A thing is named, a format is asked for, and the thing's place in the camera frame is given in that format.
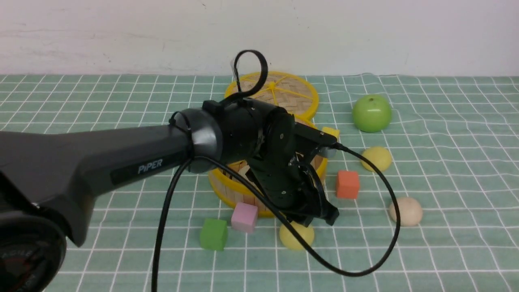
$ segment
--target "beige ball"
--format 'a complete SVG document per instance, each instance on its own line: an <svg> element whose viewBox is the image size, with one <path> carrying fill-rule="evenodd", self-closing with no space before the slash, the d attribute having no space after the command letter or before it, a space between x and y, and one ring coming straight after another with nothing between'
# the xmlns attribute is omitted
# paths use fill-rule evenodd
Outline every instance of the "beige ball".
<svg viewBox="0 0 519 292"><path fill-rule="evenodd" d="M416 226L420 223L424 216L424 210L416 199L411 197L398 197L397 203L400 211L401 226ZM394 222L397 221L397 212L394 209L393 203L389 206L389 216Z"/></svg>

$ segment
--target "white wall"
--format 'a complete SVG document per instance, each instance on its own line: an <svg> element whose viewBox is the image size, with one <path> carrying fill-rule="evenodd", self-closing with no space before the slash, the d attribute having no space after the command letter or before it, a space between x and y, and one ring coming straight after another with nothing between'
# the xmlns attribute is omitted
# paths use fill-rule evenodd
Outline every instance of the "white wall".
<svg viewBox="0 0 519 292"><path fill-rule="evenodd" d="M0 74L227 75L246 48L295 74L519 75L519 0L0 1Z"/></svg>

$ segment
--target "black loop cable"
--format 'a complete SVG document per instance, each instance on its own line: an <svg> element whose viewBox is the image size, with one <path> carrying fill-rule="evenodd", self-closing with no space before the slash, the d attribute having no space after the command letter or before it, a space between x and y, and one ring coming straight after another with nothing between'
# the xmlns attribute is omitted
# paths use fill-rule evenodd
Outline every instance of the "black loop cable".
<svg viewBox="0 0 519 292"><path fill-rule="evenodd" d="M183 129L178 126L178 124L176 123L176 120L175 120L175 116L177 114L182 116L182 118L184 119L184 122L186 123L187 129ZM170 126L177 128L178 130L180 130L182 133L184 133L187 136L187 139L189 141L189 143L188 143L189 148L187 149L187 156L193 157L195 155L195 144L193 143L193 133L191 131L191 123L189 122L189 119L186 117L185 113L179 112L179 111L174 112L171 115L171 118L169 119L169 124L170 124Z"/></svg>
<svg viewBox="0 0 519 292"><path fill-rule="evenodd" d="M254 87L252 87L248 91L241 91L240 77L238 74L238 59L240 59L240 57L247 52L251 52L258 57L259 64L261 66L261 71L260 71L259 79L258 79L258 82L256 83L256 85L254 85ZM232 104L242 98L253 96L254 94L258 93L258 91L261 90L261 88L263 87L263 85L265 85L265 82L267 81L267 76L268 76L267 60L265 59L263 54L261 54L257 50L243 50L240 53L238 53L238 55L236 56L236 58L234 60L234 73L236 75L235 77L236 77L236 83L238 86L238 92L235 92L235 93L229 95L227 98L224 98L222 101L220 101L220 104L223 105L224 107L226 107L229 104Z"/></svg>

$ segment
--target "bamboo steamer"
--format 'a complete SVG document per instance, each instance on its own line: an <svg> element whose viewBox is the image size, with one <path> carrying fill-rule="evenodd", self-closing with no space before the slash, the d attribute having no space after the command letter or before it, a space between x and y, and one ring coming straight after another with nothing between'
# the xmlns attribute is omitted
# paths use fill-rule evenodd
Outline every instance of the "bamboo steamer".
<svg viewBox="0 0 519 292"><path fill-rule="evenodd" d="M307 126L316 128L314 124L310 121L295 116L296 121L299 123L305 124ZM321 182L324 183L325 175L326 175L326 166L328 160L321 156L315 156L313 161L310 163L312 167L316 170L317 175L321 179ZM248 168L246 161L240 161L237 163L233 163L229 165L234 171L241 174L245 179L245 171ZM233 178L231 174L225 173L222 169L216 168L208 173L209 182L214 192L225 203L227 206L231 208L235 208L237 203L246 203L250 205L255 205L258 207L258 216L259 217L273 217L273 213L263 205L263 203L254 196L254 194L247 189L241 182L239 182L236 178Z"/></svg>
<svg viewBox="0 0 519 292"><path fill-rule="evenodd" d="M260 72L241 76L242 91L252 89L259 78ZM237 91L236 82L232 82L225 91L225 98ZM308 81L293 74L277 71L268 72L265 85L251 98L280 106L305 120L311 120L319 106L319 95Z"/></svg>

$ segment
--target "black robotic arm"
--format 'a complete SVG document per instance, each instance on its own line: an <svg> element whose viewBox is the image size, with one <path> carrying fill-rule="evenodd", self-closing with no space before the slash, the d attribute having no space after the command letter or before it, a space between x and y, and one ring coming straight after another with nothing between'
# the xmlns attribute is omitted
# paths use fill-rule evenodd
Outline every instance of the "black robotic arm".
<svg viewBox="0 0 519 292"><path fill-rule="evenodd" d="M371 162L335 137L297 123L281 107L251 99L268 71L264 57L253 50L242 51L235 65L246 52L256 54L262 65L254 88L239 88L220 102L208 100L201 108L177 112L166 125L57 135L0 132L0 292L43 290L61 267L65 238L78 247L85 242L97 197L175 167L179 171L168 190L157 234L153 291L163 223L184 169L199 174L219 167L233 174L329 269L361 276L380 267L400 228L389 183ZM395 204L395 235L387 253L369 270L351 273L331 266L289 224L309 225L318 218L333 225L339 216L309 164L326 153L323 149L347 151L365 160L381 176ZM243 160L250 166L247 177L261 192L226 166Z"/></svg>

